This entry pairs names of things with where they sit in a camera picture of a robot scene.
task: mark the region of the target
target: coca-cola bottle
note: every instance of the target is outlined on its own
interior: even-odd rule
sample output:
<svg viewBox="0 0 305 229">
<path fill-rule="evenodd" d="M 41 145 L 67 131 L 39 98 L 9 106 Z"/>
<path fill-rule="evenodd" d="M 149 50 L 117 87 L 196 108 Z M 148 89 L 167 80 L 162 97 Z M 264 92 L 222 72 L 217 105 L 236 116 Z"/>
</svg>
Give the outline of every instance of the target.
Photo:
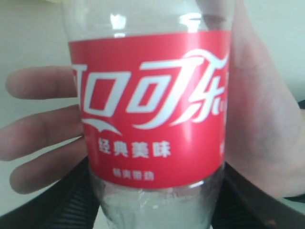
<svg viewBox="0 0 305 229">
<path fill-rule="evenodd" d="M 207 229 L 234 0 L 64 0 L 92 186 L 111 229 Z"/>
</svg>

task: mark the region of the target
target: white wall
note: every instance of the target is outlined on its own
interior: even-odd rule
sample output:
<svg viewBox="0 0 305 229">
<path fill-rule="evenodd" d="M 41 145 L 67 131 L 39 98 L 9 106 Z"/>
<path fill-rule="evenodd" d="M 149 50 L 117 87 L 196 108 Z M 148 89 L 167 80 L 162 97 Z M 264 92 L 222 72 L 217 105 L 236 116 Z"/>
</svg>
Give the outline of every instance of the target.
<svg viewBox="0 0 305 229">
<path fill-rule="evenodd" d="M 295 98 L 305 99 L 305 32 L 302 32 L 305 1 L 246 0 L 246 4 Z M 75 103 L 73 99 L 19 101 L 10 98 L 4 90 L 5 78 L 14 70 L 69 62 L 58 5 L 43 0 L 0 0 L 0 127 L 25 115 Z M 0 215 L 36 195 L 17 195 L 8 183 L 14 167 L 35 156 L 11 163 L 0 162 Z"/>
</svg>

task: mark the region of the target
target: red label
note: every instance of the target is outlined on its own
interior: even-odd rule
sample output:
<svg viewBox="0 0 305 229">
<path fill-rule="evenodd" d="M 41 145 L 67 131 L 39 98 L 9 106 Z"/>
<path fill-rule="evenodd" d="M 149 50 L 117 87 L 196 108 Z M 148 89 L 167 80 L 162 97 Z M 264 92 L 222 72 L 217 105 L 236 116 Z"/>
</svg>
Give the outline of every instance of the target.
<svg viewBox="0 0 305 229">
<path fill-rule="evenodd" d="M 200 181 L 224 160 L 230 32 L 70 43 L 92 170 L 137 188 Z"/>
</svg>

